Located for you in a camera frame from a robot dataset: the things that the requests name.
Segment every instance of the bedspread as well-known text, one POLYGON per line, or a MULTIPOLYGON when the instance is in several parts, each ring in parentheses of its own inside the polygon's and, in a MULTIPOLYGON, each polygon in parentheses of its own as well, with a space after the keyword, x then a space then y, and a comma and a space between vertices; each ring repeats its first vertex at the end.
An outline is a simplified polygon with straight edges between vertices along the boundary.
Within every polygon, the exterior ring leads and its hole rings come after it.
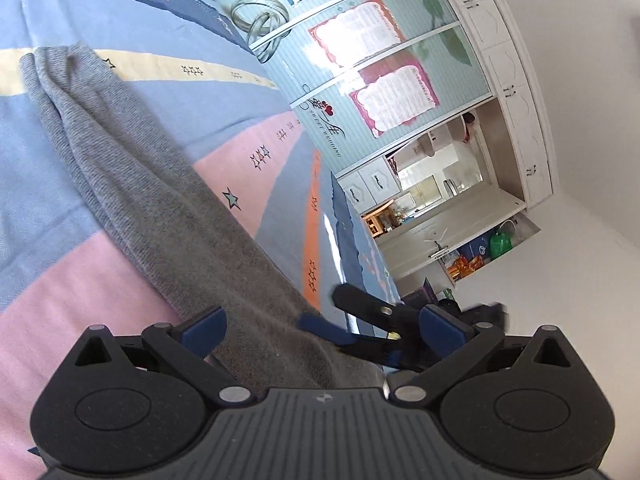
POLYGON ((215 0, 0 0, 0 476, 31 479, 31 406, 79 333, 177 322, 89 212, 24 93, 38 46, 94 49, 308 302, 398 292, 318 150, 215 0))

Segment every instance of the pink stripe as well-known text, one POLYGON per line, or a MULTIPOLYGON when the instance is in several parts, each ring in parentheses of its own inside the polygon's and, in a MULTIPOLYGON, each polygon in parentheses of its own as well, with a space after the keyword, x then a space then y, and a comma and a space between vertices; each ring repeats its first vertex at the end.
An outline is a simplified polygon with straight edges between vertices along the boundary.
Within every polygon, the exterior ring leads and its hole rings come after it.
POLYGON ((88 325, 130 335, 158 321, 179 319, 104 232, 33 282, 0 316, 0 478, 31 480, 44 472, 42 460, 27 452, 34 446, 31 407, 88 325))
POLYGON ((293 111, 273 116, 246 129, 193 166, 252 237, 258 232, 276 178, 302 129, 293 111), (233 197, 238 199, 237 206, 230 202, 233 197))

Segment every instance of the yellow stripe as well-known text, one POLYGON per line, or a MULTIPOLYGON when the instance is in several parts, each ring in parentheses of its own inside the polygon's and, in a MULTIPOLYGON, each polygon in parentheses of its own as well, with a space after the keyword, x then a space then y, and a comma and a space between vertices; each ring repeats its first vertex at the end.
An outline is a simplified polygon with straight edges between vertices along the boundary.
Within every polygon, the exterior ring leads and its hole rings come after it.
POLYGON ((32 48, 8 48, 0 50, 0 95, 24 94, 18 61, 32 48))
MULTIPOLYGON (((28 52, 33 52, 33 49, 0 50, 0 96, 24 93, 18 60, 28 52)), ((276 88, 273 81, 246 70, 197 59, 126 50, 100 49, 95 53, 102 59, 108 59, 114 66, 113 71, 123 81, 233 81, 276 88)))

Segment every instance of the orange stripe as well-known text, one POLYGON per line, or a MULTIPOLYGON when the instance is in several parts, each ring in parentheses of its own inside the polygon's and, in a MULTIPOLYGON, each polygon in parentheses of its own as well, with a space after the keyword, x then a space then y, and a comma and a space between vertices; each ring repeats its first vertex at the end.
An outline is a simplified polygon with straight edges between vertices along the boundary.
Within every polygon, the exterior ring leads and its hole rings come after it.
POLYGON ((306 204, 305 245, 302 248, 302 295, 320 310, 320 174, 321 157, 314 150, 311 190, 306 204))

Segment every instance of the ceiling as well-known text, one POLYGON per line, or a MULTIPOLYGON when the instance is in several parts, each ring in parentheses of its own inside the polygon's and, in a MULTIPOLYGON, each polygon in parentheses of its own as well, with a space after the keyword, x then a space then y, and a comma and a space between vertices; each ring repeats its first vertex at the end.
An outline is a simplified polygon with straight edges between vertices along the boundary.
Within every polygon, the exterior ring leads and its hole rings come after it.
POLYGON ((561 187, 640 247, 640 0, 506 0, 542 88, 561 187))

